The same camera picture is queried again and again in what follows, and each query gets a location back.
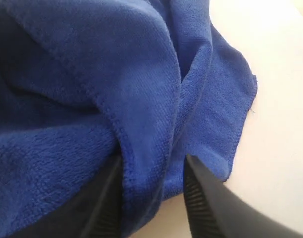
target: blue towel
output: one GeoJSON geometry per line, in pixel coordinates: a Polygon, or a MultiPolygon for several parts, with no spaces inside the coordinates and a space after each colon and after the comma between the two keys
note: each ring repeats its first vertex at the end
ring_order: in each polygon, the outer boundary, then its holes
{"type": "Polygon", "coordinates": [[[228,178],[257,86],[208,8],[0,0],[0,237],[72,198],[118,145],[124,237],[182,192],[186,153],[228,178]]]}

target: black object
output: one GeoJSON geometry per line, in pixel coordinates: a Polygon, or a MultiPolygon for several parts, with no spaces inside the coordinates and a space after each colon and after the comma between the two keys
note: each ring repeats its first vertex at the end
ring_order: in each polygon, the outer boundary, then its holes
{"type": "MultiPolygon", "coordinates": [[[[121,163],[111,156],[74,198],[8,238],[120,238],[121,163]]],[[[193,238],[303,238],[241,201],[196,156],[185,159],[184,198],[193,238]]]]}
{"type": "Polygon", "coordinates": [[[196,156],[185,159],[184,199],[193,238],[303,238],[240,200],[196,156]]]}

